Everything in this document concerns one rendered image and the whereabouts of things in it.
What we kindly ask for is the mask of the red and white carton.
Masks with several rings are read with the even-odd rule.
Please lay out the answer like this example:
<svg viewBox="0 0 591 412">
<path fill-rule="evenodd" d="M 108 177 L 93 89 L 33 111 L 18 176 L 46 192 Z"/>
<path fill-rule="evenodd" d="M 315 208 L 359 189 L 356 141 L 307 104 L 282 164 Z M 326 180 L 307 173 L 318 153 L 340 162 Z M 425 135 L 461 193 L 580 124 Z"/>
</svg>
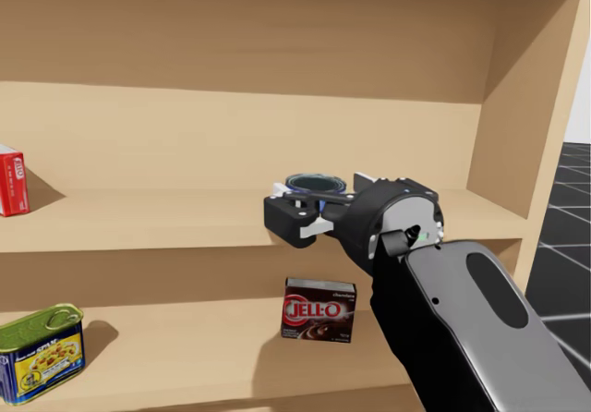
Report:
<svg viewBox="0 0 591 412">
<path fill-rule="evenodd" d="M 23 153 L 0 144 L 0 215 L 30 211 Z"/>
</svg>

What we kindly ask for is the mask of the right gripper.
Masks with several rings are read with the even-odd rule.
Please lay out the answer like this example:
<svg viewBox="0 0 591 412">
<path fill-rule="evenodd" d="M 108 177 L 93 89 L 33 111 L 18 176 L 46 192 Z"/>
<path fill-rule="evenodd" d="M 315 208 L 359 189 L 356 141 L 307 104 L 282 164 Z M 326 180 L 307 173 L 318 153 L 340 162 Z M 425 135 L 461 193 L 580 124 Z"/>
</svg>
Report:
<svg viewBox="0 0 591 412">
<path fill-rule="evenodd" d="M 410 178 L 389 180 L 361 172 L 354 173 L 353 189 L 293 190 L 274 183 L 263 201 L 264 226 L 294 248 L 329 234 L 365 273 L 373 272 L 381 240 L 394 257 L 442 242 L 444 219 L 435 190 Z"/>
</svg>

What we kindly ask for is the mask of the pale wooden shelf unit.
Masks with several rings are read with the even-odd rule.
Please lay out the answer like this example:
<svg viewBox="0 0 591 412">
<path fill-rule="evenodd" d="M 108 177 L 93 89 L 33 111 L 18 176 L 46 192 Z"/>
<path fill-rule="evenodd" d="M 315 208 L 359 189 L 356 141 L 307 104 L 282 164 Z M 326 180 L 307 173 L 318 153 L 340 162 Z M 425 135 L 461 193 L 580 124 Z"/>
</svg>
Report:
<svg viewBox="0 0 591 412">
<path fill-rule="evenodd" d="M 0 0 L 0 323 L 84 311 L 87 367 L 0 412 L 423 412 L 332 238 L 263 201 L 296 173 L 407 177 L 525 288 L 589 0 Z M 288 277 L 352 283 L 347 343 L 281 337 Z"/>
</svg>

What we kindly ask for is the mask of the green and blue rectangular can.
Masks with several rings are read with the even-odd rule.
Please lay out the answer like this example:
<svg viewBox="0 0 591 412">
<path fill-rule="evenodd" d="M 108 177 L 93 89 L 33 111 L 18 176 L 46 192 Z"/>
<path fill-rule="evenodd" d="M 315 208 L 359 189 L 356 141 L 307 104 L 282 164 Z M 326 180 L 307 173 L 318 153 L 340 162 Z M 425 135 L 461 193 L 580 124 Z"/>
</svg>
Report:
<svg viewBox="0 0 591 412">
<path fill-rule="evenodd" d="M 62 303 L 0 325 L 0 398 L 26 404 L 86 366 L 83 312 Z"/>
</svg>

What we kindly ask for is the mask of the brown carton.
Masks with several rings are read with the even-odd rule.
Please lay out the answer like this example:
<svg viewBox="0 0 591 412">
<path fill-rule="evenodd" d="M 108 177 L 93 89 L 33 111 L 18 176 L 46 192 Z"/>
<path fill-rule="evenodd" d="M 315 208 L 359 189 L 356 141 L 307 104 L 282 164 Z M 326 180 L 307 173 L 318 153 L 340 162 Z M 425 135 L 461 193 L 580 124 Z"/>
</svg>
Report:
<svg viewBox="0 0 591 412">
<path fill-rule="evenodd" d="M 352 283 L 288 277 L 284 286 L 281 337 L 349 344 L 356 295 Z"/>
</svg>

